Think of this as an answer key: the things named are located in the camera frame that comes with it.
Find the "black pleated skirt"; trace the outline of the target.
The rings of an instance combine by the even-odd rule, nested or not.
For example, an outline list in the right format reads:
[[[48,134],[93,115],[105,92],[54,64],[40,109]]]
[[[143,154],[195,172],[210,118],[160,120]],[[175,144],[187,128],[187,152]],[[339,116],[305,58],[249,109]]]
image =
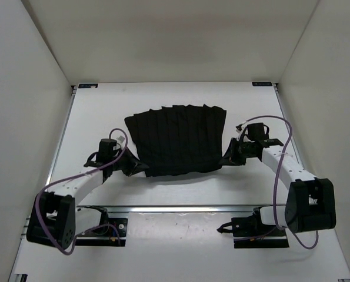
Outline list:
[[[222,166],[226,110],[173,105],[124,119],[146,177],[209,173]]]

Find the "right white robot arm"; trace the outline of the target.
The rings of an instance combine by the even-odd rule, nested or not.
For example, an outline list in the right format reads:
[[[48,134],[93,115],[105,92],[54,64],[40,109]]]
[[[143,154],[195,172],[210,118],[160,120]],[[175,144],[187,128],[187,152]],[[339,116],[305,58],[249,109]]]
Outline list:
[[[264,235],[271,226],[287,227],[293,233],[334,229],[336,211],[334,186],[329,179],[320,179],[306,171],[293,157],[283,152],[278,139],[239,142],[231,139],[222,164],[240,166],[248,158],[258,158],[288,190],[284,206],[261,207],[250,221],[257,235]]]

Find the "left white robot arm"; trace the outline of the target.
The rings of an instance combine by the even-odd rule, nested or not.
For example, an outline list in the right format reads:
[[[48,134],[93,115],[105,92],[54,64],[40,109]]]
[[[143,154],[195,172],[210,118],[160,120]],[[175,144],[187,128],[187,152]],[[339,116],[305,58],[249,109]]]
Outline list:
[[[65,252],[80,233],[106,232],[109,229],[107,210],[96,206],[80,207],[80,202],[115,171],[132,176],[147,169],[148,166],[128,148],[111,152],[101,149],[91,154],[79,174],[57,180],[36,195],[26,231],[27,240]]]

